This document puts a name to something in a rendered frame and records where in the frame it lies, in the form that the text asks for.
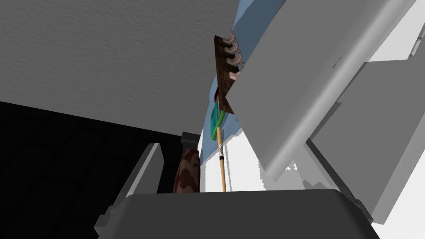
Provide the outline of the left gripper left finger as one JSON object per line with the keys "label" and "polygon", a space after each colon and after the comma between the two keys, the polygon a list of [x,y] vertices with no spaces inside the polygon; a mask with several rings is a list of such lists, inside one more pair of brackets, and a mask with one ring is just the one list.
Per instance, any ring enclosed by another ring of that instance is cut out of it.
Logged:
{"label": "left gripper left finger", "polygon": [[129,195],[156,194],[164,167],[164,158],[159,143],[148,144],[135,168],[128,176],[113,205],[98,218],[94,230],[102,232],[113,210]]}

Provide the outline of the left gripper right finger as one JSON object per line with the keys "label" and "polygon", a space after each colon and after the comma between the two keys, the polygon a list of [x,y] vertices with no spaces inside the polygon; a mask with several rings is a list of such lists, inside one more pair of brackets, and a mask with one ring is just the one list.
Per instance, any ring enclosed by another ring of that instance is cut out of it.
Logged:
{"label": "left gripper right finger", "polygon": [[338,191],[349,206],[354,206],[368,223],[373,218],[364,204],[356,199],[348,186],[333,169],[311,139],[298,150],[293,159],[294,169],[299,173],[305,189],[329,189]]}

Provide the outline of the brown patterned vase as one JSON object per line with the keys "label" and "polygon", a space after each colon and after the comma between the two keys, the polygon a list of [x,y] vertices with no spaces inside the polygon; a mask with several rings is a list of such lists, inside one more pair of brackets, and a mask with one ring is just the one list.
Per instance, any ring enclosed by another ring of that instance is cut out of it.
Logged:
{"label": "brown patterned vase", "polygon": [[184,153],[173,185],[173,193],[200,192],[200,158],[196,149],[187,149]]}

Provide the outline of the brown wooden coat rack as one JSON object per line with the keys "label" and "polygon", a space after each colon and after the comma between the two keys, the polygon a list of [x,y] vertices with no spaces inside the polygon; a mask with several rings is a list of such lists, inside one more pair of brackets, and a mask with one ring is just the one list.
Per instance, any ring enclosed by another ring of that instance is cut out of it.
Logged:
{"label": "brown wooden coat rack", "polygon": [[242,52],[234,30],[229,38],[214,37],[217,94],[220,110],[233,114],[226,96],[244,67]]}

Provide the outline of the teal wall picture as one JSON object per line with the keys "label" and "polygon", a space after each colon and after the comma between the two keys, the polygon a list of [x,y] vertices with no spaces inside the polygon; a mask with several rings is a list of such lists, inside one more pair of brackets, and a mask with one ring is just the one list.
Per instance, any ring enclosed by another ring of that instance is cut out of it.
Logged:
{"label": "teal wall picture", "polygon": [[221,114],[221,110],[220,110],[220,106],[219,106],[219,102],[216,101],[214,104],[214,108],[212,110],[211,113],[211,119],[210,119],[210,126],[211,126],[211,140],[215,140],[216,134],[217,134],[217,127],[219,126],[219,119],[220,119],[220,114]]}

